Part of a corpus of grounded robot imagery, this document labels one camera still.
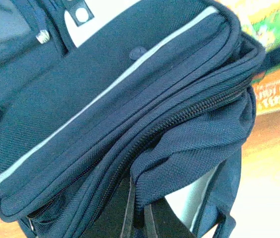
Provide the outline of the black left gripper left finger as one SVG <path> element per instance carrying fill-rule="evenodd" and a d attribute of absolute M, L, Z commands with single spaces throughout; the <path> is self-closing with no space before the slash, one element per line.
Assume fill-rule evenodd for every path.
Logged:
<path fill-rule="evenodd" d="M 100 217 L 86 229 L 82 238 L 132 238 L 133 206 L 127 206 L 130 178 L 124 178 Z"/>

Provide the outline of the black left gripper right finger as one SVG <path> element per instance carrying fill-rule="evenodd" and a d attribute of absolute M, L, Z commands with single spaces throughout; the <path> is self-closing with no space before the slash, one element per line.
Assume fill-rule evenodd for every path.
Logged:
<path fill-rule="evenodd" d="M 146 238 L 195 238 L 196 236 L 175 215 L 165 199 L 145 206 Z"/>

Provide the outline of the navy blue student backpack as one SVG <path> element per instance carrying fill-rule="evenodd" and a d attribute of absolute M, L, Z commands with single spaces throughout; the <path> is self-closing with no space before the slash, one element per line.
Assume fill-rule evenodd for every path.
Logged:
<path fill-rule="evenodd" d="M 81 238 L 124 178 L 227 238 L 265 47 L 219 0 L 0 0 L 0 218 Z"/>

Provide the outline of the orange Treehouse paperback book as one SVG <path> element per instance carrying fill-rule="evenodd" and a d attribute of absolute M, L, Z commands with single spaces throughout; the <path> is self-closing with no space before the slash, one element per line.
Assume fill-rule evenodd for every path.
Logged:
<path fill-rule="evenodd" d="M 280 0 L 232 0 L 226 3 L 237 14 L 244 32 L 266 49 L 266 59 L 253 78 L 257 114 L 280 110 Z"/>

